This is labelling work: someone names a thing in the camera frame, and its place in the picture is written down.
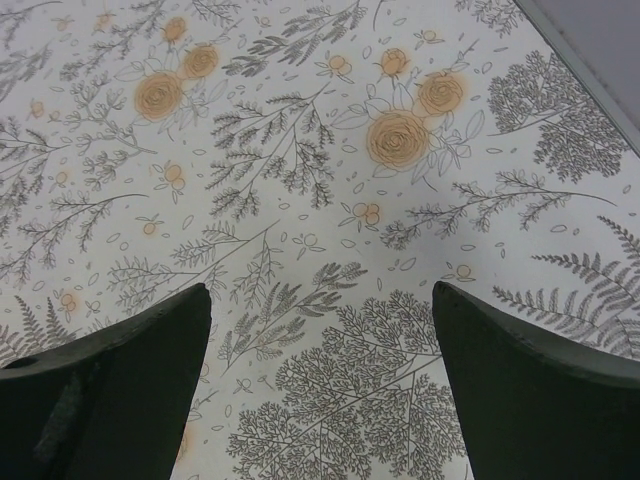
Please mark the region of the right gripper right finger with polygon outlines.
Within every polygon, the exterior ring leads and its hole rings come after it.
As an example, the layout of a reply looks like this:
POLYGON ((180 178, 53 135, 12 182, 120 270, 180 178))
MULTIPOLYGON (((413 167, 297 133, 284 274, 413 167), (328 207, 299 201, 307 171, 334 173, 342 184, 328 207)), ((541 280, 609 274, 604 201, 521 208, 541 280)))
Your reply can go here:
POLYGON ((446 282, 433 318, 477 479, 636 479, 639 364, 446 282))

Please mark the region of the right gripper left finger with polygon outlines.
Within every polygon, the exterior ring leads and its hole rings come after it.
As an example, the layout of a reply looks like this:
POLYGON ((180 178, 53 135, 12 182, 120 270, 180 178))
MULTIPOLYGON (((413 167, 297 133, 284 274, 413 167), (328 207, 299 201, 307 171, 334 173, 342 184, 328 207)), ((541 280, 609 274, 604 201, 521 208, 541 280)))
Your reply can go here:
POLYGON ((198 283, 1 370, 4 479, 168 479, 207 349, 198 283))

